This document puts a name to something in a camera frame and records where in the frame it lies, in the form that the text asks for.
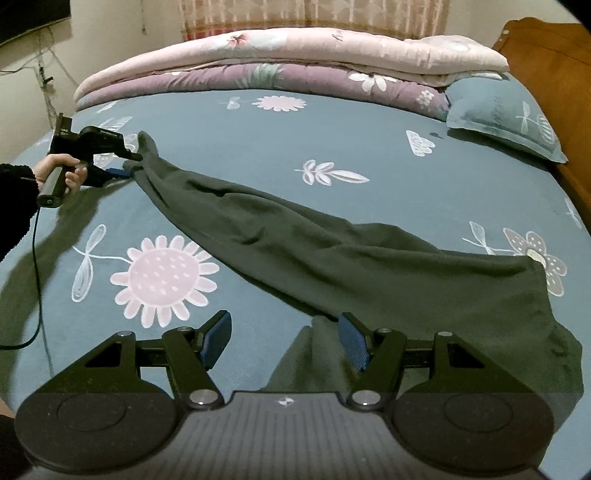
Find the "brown headboard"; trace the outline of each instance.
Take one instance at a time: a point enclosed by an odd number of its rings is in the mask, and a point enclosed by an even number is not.
[[[569,162],[553,174],[591,229],[591,34],[580,24],[512,20],[493,47],[540,104]]]

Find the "metal screw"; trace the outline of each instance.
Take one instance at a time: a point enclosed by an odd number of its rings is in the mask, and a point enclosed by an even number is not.
[[[374,392],[373,390],[359,390],[351,395],[351,400],[353,400],[353,402],[364,407],[375,405],[379,403],[381,399],[382,397],[379,393]]]
[[[195,390],[189,395],[189,401],[196,406],[206,407],[217,401],[219,395],[213,390],[204,388],[202,390]]]

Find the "beige curtain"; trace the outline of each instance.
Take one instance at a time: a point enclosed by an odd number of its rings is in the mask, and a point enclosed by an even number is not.
[[[450,0],[178,0],[185,40],[237,30],[334,27],[396,38],[443,32]]]

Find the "black television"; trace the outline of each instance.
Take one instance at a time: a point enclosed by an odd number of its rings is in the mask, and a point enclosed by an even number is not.
[[[0,46],[70,14],[70,0],[0,0]]]

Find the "pillow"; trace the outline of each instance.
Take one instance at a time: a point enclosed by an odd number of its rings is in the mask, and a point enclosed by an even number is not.
[[[449,128],[486,134],[518,150],[566,163],[560,142],[532,94],[513,75],[470,77],[446,89]]]

